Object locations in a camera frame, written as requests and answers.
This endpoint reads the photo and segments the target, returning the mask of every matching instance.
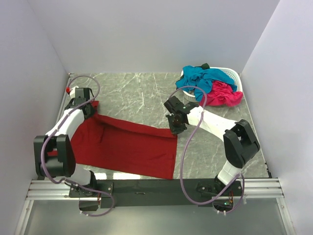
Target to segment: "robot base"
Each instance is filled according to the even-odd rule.
[[[198,202],[210,200],[220,192],[215,179],[185,179],[184,186],[191,198]],[[193,205],[183,194],[180,181],[175,180],[97,180],[97,189],[110,193],[116,207],[128,206],[174,206]],[[235,181],[222,196],[228,197],[230,193],[241,196],[242,187],[240,181]],[[72,187],[69,197],[98,197],[97,194],[87,193],[80,188]],[[81,211],[95,211],[100,208],[109,208],[111,199],[101,195],[101,201],[81,201]]]

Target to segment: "white enclosure wall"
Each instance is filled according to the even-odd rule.
[[[279,0],[28,0],[68,72],[241,72]]]
[[[313,2],[281,0],[243,71],[265,158],[298,234],[312,234]]]
[[[36,176],[33,139],[53,127],[67,74],[26,0],[1,0],[0,22],[0,234],[10,235]]]

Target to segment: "red towel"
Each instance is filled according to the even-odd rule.
[[[96,108],[99,101],[93,102]],[[96,113],[76,130],[71,145],[78,164],[172,179],[177,136],[169,129]]]
[[[217,106],[226,104],[227,106],[235,106],[240,104],[243,98],[242,92],[233,92],[230,85],[214,81],[212,86],[212,91],[206,94],[206,105]],[[204,97],[202,98],[200,105],[203,105]]]

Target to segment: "gray marble table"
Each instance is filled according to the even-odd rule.
[[[99,73],[88,74],[96,77],[101,85],[97,100],[100,101],[99,114],[123,119],[135,123],[168,128],[165,117],[167,110],[163,103],[168,99],[179,79],[179,73]],[[96,91],[97,86],[87,78],[78,78],[71,86],[90,87]],[[182,91],[176,96],[184,103]],[[252,124],[250,112],[243,98],[235,107],[206,107],[207,110],[232,120],[245,119]],[[177,157],[174,178],[179,177],[181,154],[193,126],[178,136]],[[184,178],[213,178],[221,170],[226,161],[224,144],[212,134],[199,129],[189,144],[184,161]],[[153,177],[127,174],[93,166],[85,166],[96,173],[101,179],[152,179]],[[267,178],[267,165],[261,151],[247,163],[243,169],[247,178]]]

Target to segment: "white laundry basket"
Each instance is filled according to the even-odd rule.
[[[243,86],[241,84],[241,80],[239,75],[232,69],[229,68],[218,68],[218,67],[211,67],[211,69],[220,69],[222,70],[224,73],[226,73],[231,79],[234,80],[235,85],[237,86],[237,92],[242,92],[243,91]],[[185,99],[187,99],[190,102],[197,102],[196,101],[196,97],[193,95],[193,91],[191,91],[190,93],[183,91],[184,92],[184,97]]]

